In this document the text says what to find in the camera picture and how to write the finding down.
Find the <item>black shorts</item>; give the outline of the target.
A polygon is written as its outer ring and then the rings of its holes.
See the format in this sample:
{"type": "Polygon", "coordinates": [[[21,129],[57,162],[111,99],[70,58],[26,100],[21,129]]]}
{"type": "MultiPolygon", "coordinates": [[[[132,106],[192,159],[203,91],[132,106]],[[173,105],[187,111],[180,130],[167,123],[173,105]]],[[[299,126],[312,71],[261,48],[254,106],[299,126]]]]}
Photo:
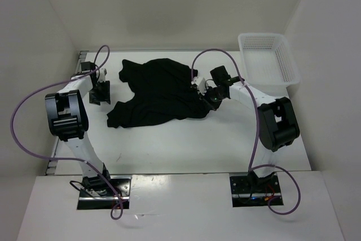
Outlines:
{"type": "Polygon", "coordinates": [[[198,70],[169,58],[144,64],[122,60],[118,77],[128,84],[134,97],[115,104],[107,113],[107,127],[135,128],[205,118],[210,107],[191,87],[191,75],[197,76],[198,70]]]}

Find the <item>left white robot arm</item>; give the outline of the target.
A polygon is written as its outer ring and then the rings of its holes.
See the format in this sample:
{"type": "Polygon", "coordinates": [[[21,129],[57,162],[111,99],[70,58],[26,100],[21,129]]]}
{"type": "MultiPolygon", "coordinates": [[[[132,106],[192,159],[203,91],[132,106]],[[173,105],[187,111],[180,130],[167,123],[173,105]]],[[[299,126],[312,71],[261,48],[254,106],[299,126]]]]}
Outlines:
{"type": "Polygon", "coordinates": [[[45,96],[51,134],[73,152],[82,170],[83,187],[101,196],[112,191],[113,182],[89,140],[89,119],[83,97],[88,95],[91,104],[110,104],[110,82],[105,79],[106,74],[106,69],[99,69],[92,62],[84,62],[81,71],[72,77],[72,82],[58,92],[45,96]]]}

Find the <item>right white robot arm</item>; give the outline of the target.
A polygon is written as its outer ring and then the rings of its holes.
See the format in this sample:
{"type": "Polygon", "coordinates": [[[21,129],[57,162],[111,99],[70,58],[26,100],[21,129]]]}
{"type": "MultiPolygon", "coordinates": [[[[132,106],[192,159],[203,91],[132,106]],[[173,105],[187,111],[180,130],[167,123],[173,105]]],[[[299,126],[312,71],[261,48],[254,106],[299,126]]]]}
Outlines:
{"type": "Polygon", "coordinates": [[[292,103],[287,97],[265,94],[238,76],[231,77],[224,66],[214,68],[210,74],[215,87],[203,77],[194,77],[192,86],[212,110],[230,99],[256,113],[257,146],[251,153],[247,184],[250,192],[260,192],[271,181],[280,155],[300,136],[292,103]]]}

